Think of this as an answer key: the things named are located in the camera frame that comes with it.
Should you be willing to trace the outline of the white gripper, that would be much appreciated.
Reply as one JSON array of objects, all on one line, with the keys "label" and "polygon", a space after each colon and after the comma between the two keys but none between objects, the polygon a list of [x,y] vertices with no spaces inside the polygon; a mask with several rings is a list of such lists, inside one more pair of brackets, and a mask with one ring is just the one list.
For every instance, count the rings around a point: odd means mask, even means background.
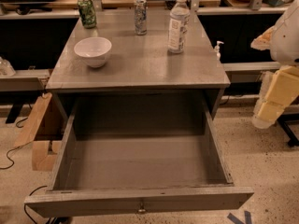
[{"label": "white gripper", "polygon": [[[274,27],[268,28],[254,38],[250,46],[257,50],[271,47]],[[267,102],[258,101],[253,110],[252,124],[258,129],[268,129],[284,112],[283,106],[289,106],[299,96],[299,68],[283,66],[272,76],[265,95]]]}]

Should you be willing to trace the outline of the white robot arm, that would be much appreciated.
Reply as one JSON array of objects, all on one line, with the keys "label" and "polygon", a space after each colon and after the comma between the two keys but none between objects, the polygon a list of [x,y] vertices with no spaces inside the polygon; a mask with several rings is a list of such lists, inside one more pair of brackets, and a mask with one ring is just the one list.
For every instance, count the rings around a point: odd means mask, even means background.
[{"label": "white robot arm", "polygon": [[299,96],[299,0],[294,0],[276,24],[255,38],[250,46],[270,50],[280,64],[275,72],[265,72],[252,124],[259,129],[273,125]]}]

